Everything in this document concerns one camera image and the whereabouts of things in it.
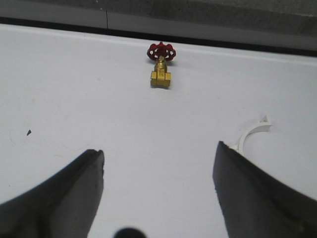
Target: red handwheel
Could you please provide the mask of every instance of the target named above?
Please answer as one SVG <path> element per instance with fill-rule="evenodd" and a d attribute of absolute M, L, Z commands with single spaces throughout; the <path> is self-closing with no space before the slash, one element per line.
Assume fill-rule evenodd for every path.
<path fill-rule="evenodd" d="M 171 61 L 176 56 L 176 50 L 173 49 L 171 44 L 164 45 L 163 42 L 158 45 L 151 44 L 148 49 L 148 57 L 157 60 L 160 56 L 163 56 L 166 61 Z"/>

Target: white table surface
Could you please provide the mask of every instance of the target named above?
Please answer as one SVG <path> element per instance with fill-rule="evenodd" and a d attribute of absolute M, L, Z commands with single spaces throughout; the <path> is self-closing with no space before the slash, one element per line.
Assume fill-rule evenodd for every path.
<path fill-rule="evenodd" d="M 246 157 L 317 199 L 316 58 L 175 43 L 165 90 L 150 87 L 151 43 L 0 25 L 0 203 L 102 149 L 89 238 L 131 226 L 149 238 L 225 238 L 216 146 L 266 114 L 273 126 L 247 139 Z"/>

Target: gate valve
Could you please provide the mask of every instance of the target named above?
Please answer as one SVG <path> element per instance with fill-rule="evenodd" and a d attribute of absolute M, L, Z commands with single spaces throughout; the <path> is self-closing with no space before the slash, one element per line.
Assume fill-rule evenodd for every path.
<path fill-rule="evenodd" d="M 154 71 L 151 73 L 151 85 L 169 87 L 171 81 L 171 73 L 167 72 L 166 61 L 171 61 L 176 56 L 176 50 L 171 44 L 164 45 L 160 42 L 158 45 L 151 44 L 148 49 L 148 57 L 156 60 Z"/>

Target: gray wall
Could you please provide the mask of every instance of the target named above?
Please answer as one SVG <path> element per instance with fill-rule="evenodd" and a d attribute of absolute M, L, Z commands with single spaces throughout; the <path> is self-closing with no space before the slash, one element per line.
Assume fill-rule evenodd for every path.
<path fill-rule="evenodd" d="M 0 16 L 317 50 L 315 0 L 0 0 Z"/>

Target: white plastic clip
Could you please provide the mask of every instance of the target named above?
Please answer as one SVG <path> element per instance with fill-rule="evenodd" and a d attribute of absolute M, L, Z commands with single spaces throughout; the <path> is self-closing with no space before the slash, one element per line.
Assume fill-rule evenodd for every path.
<path fill-rule="evenodd" d="M 243 156 L 244 155 L 243 146 L 247 136 L 256 132 L 267 132 L 269 131 L 269 128 L 271 127 L 271 125 L 272 125 L 271 117 L 269 115 L 266 115 L 260 122 L 249 127 L 247 130 L 245 130 L 245 132 L 239 138 L 238 143 L 232 146 L 231 149 L 234 149 L 240 155 Z"/>

